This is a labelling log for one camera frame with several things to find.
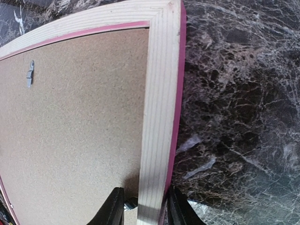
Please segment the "brown cardboard backing board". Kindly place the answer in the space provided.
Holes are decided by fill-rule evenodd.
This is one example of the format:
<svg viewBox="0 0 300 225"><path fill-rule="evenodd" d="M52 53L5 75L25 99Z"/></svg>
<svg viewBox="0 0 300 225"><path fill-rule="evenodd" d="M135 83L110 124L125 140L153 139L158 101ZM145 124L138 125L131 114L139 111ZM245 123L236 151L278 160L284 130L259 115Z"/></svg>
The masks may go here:
<svg viewBox="0 0 300 225"><path fill-rule="evenodd" d="M85 225L115 187L138 195L147 29L0 63L0 176L22 225Z"/></svg>

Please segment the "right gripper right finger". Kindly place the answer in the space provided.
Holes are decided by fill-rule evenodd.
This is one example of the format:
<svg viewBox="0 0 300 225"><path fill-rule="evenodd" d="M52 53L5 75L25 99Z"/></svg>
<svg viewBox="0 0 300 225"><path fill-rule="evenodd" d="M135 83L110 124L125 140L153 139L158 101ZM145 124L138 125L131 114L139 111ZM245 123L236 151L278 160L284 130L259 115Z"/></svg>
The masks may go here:
<svg viewBox="0 0 300 225"><path fill-rule="evenodd" d="M167 218L169 225L206 225L188 203L186 196L175 186L168 189Z"/></svg>

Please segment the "pink wooden picture frame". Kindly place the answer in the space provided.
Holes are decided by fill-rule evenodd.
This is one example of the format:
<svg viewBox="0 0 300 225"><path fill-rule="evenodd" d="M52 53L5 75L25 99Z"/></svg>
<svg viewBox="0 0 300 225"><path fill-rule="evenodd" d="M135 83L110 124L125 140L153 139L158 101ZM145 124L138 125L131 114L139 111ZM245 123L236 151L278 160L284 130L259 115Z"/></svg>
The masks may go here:
<svg viewBox="0 0 300 225"><path fill-rule="evenodd" d="M137 223L161 225L171 184L183 92L186 10L181 0L126 0L36 28L4 45L1 59L58 41L149 28Z"/></svg>

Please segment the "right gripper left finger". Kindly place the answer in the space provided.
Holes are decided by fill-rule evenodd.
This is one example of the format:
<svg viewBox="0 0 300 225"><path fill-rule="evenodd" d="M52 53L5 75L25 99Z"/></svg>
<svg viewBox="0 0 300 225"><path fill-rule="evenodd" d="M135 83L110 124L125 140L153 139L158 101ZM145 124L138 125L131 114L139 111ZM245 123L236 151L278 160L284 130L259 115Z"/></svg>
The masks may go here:
<svg viewBox="0 0 300 225"><path fill-rule="evenodd" d="M124 188L115 187L87 225L123 225L124 202Z"/></svg>

